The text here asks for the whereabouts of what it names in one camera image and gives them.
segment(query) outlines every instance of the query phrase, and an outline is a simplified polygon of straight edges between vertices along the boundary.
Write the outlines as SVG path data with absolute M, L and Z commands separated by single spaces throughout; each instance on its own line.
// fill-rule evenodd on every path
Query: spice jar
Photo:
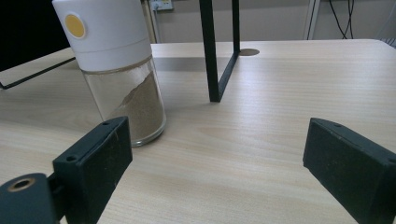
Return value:
M 166 117 L 139 0 L 54 0 L 103 120 L 128 116 L 132 146 L 161 134 Z

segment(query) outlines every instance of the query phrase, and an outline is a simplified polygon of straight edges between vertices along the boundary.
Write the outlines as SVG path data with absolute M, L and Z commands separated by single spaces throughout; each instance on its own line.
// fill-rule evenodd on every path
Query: wooden table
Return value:
M 153 45 L 167 124 L 134 148 L 99 223 L 355 223 L 303 167 L 309 119 L 329 119 L 396 151 L 396 50 L 374 40 L 242 42 L 220 104 L 204 48 Z M 222 71 L 233 48 L 218 43 Z M 73 57 L 7 70 L 9 83 Z M 51 162 L 101 122 L 76 62 L 0 91 L 0 183 Z

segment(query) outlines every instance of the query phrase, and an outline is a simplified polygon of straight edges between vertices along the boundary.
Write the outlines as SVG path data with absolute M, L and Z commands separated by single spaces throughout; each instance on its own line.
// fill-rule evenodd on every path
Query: white wall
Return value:
M 342 27 L 347 26 L 347 0 L 332 0 Z M 355 38 L 375 38 L 395 0 L 355 0 L 352 27 Z M 174 10 L 159 11 L 157 23 L 163 43 L 200 42 L 202 28 L 198 0 L 174 0 Z M 304 37 L 309 0 L 240 0 L 241 40 L 299 40 Z M 213 0 L 217 41 L 232 40 L 231 0 Z M 383 36 L 396 37 L 396 15 Z M 341 38 L 329 0 L 318 10 L 314 39 Z
M 199 1 L 173 3 L 173 11 L 157 15 L 162 42 L 202 41 Z M 309 0 L 241 0 L 241 40 L 302 39 L 308 4 Z M 231 41 L 231 0 L 214 0 L 213 8 L 217 41 Z
M 349 19 L 347 1 L 332 1 L 334 10 L 340 21 L 341 27 L 347 28 Z M 390 11 L 395 4 L 395 0 L 356 0 L 352 16 L 352 30 L 355 38 L 394 38 L 396 37 L 396 11 L 388 26 L 377 36 Z M 329 0 L 322 0 L 319 11 L 317 25 L 314 32 L 314 39 L 340 39 L 342 34 L 337 27 L 336 20 L 332 13 Z

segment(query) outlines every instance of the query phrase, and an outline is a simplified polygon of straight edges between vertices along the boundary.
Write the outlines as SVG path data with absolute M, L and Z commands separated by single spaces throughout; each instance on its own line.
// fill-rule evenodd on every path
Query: ground spice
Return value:
M 132 142 L 144 139 L 161 128 L 164 121 L 163 103 L 153 72 L 125 96 L 109 117 L 125 115 L 129 118 Z

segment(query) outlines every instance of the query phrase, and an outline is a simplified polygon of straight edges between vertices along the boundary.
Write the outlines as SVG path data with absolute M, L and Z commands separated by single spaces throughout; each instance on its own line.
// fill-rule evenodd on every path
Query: black metal stand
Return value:
M 210 102 L 220 102 L 227 87 L 233 67 L 238 59 L 240 49 L 239 0 L 233 0 L 233 56 L 218 82 L 218 65 L 216 59 L 215 25 L 213 21 L 212 0 L 200 0 L 202 32 L 204 36 L 207 85 Z
M 13 82 L 13 83 L 10 83 L 10 84 L 8 84 L 8 85 L 6 85 L 6 86 L 4 86 L 4 85 L 0 82 L 0 89 L 2 89 L 2 90 L 7 90 L 7 89 L 9 89 L 9 88 L 13 88 L 13 87 L 18 86 L 18 85 L 20 85 L 21 83 L 23 83 L 23 82 L 25 82 L 25 81 L 27 81 L 27 80 L 30 80 L 30 79 L 32 79 L 32 78 L 34 78 L 34 77 L 38 77 L 38 76 L 40 76 L 40 75 L 43 75 L 44 73 L 46 73 L 46 72 L 48 72 L 48 71 L 50 71 L 50 70 L 52 70 L 52 69 L 55 69 L 55 68 L 57 68 L 57 67 L 59 67 L 59 66 L 61 66 L 61 65 L 64 65 L 64 64 L 66 64 L 66 63 L 70 63 L 70 62 L 74 61 L 75 59 L 76 59 L 76 58 L 71 58 L 71 59 L 68 59 L 68 60 L 66 60 L 66 61 L 64 61 L 64 62 L 57 63 L 57 64 L 55 64 L 55 65 L 53 65 L 53 66 L 51 66 L 51 67 L 49 67 L 49 68 L 46 68 L 46 69 L 44 69 L 44 70 L 42 70 L 42 71 L 39 71 L 39 72 L 37 72 L 37 73 L 34 73 L 34 74 L 30 75 L 29 77 L 21 78 L 20 80 L 15 81 L 15 82 Z

